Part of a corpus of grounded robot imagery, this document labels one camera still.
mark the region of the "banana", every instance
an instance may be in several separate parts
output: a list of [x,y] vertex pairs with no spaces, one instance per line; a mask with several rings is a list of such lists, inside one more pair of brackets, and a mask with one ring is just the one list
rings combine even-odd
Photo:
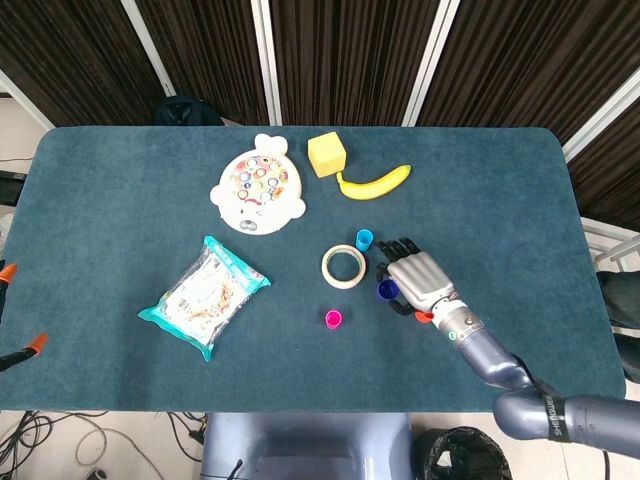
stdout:
[[369,183],[352,183],[342,178],[342,172],[336,173],[340,191],[353,200],[371,200],[389,193],[406,180],[411,172],[411,165],[401,165],[386,175]]

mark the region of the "trash can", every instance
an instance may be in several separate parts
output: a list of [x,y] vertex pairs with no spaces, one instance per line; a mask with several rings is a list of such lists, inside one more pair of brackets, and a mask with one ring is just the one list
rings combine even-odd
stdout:
[[496,442],[473,427],[433,429],[413,443],[419,480],[511,480],[509,462]]

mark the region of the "pink cup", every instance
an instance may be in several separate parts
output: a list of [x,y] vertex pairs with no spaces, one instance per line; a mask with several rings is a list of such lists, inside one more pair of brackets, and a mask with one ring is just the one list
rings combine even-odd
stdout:
[[342,323],[342,314],[338,310],[329,310],[324,316],[324,323],[329,330],[335,330]]

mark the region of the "orange part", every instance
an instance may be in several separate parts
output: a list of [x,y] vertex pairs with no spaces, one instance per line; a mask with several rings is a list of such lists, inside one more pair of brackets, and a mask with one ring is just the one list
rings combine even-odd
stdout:
[[36,355],[40,355],[40,351],[44,348],[48,340],[49,334],[47,332],[42,332],[33,340],[33,342],[31,342],[31,344],[27,348],[32,348],[36,351]]
[[416,320],[420,323],[430,323],[433,320],[433,313],[431,312],[416,312]]
[[0,272],[0,282],[11,283],[11,279],[18,271],[18,265],[10,263]]

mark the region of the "snack bag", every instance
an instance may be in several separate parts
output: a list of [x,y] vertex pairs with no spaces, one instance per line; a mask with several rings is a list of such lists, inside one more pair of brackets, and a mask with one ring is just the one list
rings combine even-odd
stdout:
[[213,342],[231,317],[266,285],[271,285],[269,279],[207,236],[200,256],[180,280],[138,316],[188,341],[209,361]]

